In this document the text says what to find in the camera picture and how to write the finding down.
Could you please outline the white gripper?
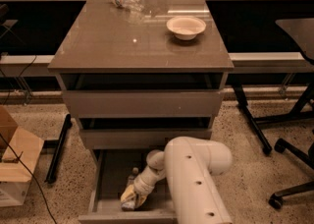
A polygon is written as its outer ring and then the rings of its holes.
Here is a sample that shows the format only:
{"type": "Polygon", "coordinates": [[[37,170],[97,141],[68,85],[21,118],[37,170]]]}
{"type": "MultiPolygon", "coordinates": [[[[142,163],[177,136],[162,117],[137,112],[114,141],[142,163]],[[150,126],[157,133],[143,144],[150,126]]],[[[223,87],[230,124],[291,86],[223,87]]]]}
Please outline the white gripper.
{"type": "Polygon", "coordinates": [[[133,185],[128,185],[121,195],[121,203],[134,201],[135,208],[140,208],[152,193],[157,182],[164,178],[163,170],[145,168],[135,179],[133,185]]]}

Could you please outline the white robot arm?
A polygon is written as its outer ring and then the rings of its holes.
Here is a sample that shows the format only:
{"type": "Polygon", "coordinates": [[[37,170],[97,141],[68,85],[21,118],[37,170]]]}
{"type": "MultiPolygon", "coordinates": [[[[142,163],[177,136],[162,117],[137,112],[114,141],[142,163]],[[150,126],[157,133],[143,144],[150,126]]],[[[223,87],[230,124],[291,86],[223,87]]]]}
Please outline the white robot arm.
{"type": "Polygon", "coordinates": [[[163,150],[146,156],[146,167],[130,176],[121,209],[141,207],[157,182],[166,179],[179,224],[233,224],[213,178],[232,166],[223,143],[191,137],[170,140],[163,150]]]}

